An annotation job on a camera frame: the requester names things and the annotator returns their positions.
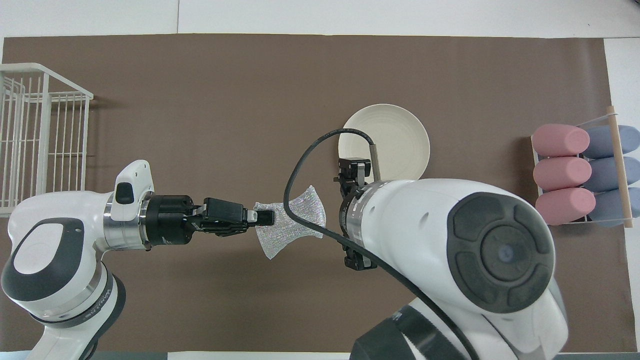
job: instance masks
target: brown mat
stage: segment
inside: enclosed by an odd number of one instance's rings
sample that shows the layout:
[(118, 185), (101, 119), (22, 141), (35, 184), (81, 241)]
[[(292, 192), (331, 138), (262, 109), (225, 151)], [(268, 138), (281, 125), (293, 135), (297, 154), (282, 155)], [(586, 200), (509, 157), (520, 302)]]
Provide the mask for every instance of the brown mat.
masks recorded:
[[(431, 138), (425, 177), (460, 177), (536, 198), (527, 137), (610, 104), (600, 39), (145, 35), (8, 38), (4, 62), (38, 62), (96, 94), (88, 189), (108, 192), (149, 160), (156, 191), (252, 207), (282, 200), (307, 146), (357, 110), (387, 102)], [(303, 169), (337, 229), (337, 139)], [(567, 352), (635, 351), (622, 228), (555, 227)], [(0, 238), (0, 262), (10, 251)], [(273, 261), (255, 231), (183, 247), (112, 252), (127, 287), (101, 350), (348, 351), (413, 297), (381, 270), (353, 272), (335, 241), (305, 238)], [(0, 350), (41, 326), (0, 297)]]

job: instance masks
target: blue cylinder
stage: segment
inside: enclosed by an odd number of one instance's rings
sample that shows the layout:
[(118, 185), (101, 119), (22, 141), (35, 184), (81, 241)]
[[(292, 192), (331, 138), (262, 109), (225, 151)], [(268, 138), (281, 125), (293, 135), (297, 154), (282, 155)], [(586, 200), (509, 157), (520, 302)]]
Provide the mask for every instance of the blue cylinder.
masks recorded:
[[(640, 180), (640, 161), (628, 156), (624, 157), (627, 185)], [(618, 188), (618, 173), (614, 158), (591, 160), (591, 177), (584, 183), (584, 188), (596, 192), (608, 192)]]
[[(640, 131), (633, 126), (620, 125), (620, 141), (622, 143), (622, 153), (632, 152), (640, 147)], [(596, 126), (587, 129), (589, 134), (589, 147), (582, 153), (589, 159), (610, 158), (613, 156), (613, 144), (611, 142), (611, 131), (609, 126)]]
[[(631, 214), (634, 218), (640, 216), (640, 188), (629, 188), (629, 198), (631, 200)], [(622, 213), (622, 199), (620, 189), (596, 195), (596, 207), (589, 213), (589, 218), (594, 221), (621, 219), (625, 216)], [(599, 222), (598, 225), (612, 227), (624, 223), (624, 220), (612, 220)]]

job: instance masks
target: black cable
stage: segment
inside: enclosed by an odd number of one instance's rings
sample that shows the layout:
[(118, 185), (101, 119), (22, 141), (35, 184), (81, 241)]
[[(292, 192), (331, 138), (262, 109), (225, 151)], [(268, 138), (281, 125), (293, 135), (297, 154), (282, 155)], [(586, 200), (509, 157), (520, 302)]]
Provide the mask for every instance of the black cable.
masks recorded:
[(298, 172), (300, 172), (300, 168), (302, 167), (302, 164), (305, 162), (309, 154), (321, 142), (325, 141), (326, 139), (334, 135), (342, 134), (342, 133), (351, 133), (351, 134), (362, 136), (363, 138), (365, 138), (365, 140), (367, 140), (369, 145), (374, 145), (373, 140), (371, 140), (371, 138), (367, 134), (357, 129), (336, 129), (324, 134), (323, 136), (320, 136), (316, 141), (314, 141), (313, 144), (311, 144), (311, 146), (309, 146), (309, 148), (307, 149), (307, 151), (305, 151), (302, 157), (300, 157), (300, 160), (298, 160), (296, 167), (291, 172), (291, 176), (289, 177), (289, 181), (287, 182), (287, 187), (284, 190), (283, 206), (284, 206), (285, 213), (287, 213), (287, 215), (291, 217), (295, 222), (301, 225), (304, 225), (309, 229), (315, 230), (319, 233), (322, 233), (331, 238), (334, 238), (341, 245), (347, 246), (357, 251), (361, 255), (366, 256), (373, 263), (377, 264), (386, 272), (388, 272), (391, 276), (393, 276), (396, 280), (398, 280), (402, 285), (407, 287), (415, 296), (418, 297), (418, 299), (420, 299), (423, 303), (425, 303), (425, 305), (427, 305), (448, 326), (448, 328), (450, 328), (450, 330), (456, 335), (456, 337), (458, 337), (462, 345), (465, 347), (465, 350), (471, 357), (471, 360), (479, 360), (479, 356), (476, 350), (474, 349), (473, 345), (471, 345), (471, 342), (469, 342), (469, 339), (465, 336), (462, 330), (458, 327), (458, 325), (455, 322), (453, 322), (453, 320), (451, 320), (449, 315), (447, 315), (442, 309), (440, 309), (440, 307), (436, 303), (434, 303), (433, 300), (431, 300), (422, 290), (420, 290), (420, 288), (418, 288), (414, 283), (412, 283), (409, 279), (407, 279), (403, 274), (400, 274), (400, 272), (398, 272), (395, 268), (393, 268), (392, 266), (384, 262), (384, 260), (380, 259), (377, 255), (373, 254), (371, 251), (368, 251), (367, 249), (363, 248), (357, 243), (351, 241), (350, 239), (345, 238), (344, 236), (337, 234), (325, 227), (309, 222), (299, 217), (298, 215), (294, 214), (293, 211), (291, 211), (291, 207), (289, 206), (289, 197), (291, 194), (291, 188), (293, 187), (293, 182), (296, 179), (296, 176), (298, 176)]

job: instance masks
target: white plate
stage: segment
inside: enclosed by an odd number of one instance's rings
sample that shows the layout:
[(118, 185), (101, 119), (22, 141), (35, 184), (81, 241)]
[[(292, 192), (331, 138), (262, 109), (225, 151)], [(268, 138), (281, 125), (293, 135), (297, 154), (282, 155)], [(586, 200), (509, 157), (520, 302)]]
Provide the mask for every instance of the white plate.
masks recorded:
[[(430, 142), (414, 114), (400, 106), (376, 104), (359, 110), (344, 127), (367, 133), (378, 147), (381, 180), (418, 180), (429, 163)], [(371, 158), (369, 144), (354, 134), (340, 134), (341, 158)], [(373, 172), (367, 177), (373, 182)]]

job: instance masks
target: white wire rack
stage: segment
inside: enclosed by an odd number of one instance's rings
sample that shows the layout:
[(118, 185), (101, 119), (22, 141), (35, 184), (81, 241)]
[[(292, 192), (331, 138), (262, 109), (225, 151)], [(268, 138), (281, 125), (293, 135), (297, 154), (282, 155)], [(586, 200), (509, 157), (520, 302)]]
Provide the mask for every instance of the white wire rack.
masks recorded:
[(93, 94), (37, 63), (0, 64), (0, 217), (28, 197), (84, 190)]

